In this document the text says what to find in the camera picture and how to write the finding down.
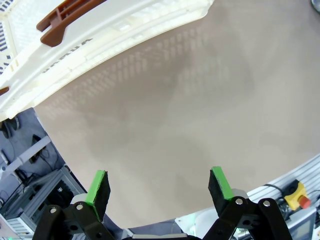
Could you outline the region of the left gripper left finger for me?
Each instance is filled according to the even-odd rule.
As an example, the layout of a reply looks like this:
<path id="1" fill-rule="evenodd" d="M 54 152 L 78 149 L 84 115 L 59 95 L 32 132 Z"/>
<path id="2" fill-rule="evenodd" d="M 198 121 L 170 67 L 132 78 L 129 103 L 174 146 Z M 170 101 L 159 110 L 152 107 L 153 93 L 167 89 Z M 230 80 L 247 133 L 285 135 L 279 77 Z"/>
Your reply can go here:
<path id="1" fill-rule="evenodd" d="M 114 240 L 103 224 L 110 193 L 108 172 L 98 170 L 83 200 L 66 208 L 49 205 L 44 210 L 33 239 L 71 240 L 75 234 L 84 234 L 89 240 Z"/>

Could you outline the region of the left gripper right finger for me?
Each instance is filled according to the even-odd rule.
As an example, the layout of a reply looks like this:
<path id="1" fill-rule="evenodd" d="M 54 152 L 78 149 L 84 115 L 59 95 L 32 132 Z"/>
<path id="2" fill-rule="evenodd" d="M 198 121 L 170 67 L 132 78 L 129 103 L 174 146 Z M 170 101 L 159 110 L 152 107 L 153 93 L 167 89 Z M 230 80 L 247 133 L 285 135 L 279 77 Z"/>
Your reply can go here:
<path id="1" fill-rule="evenodd" d="M 204 240 L 230 240 L 237 229 L 246 229 L 254 240 L 291 240 L 292 236 L 281 211 L 272 198 L 254 203 L 234 195 L 220 166 L 210 169 L 208 190 L 218 219 Z"/>

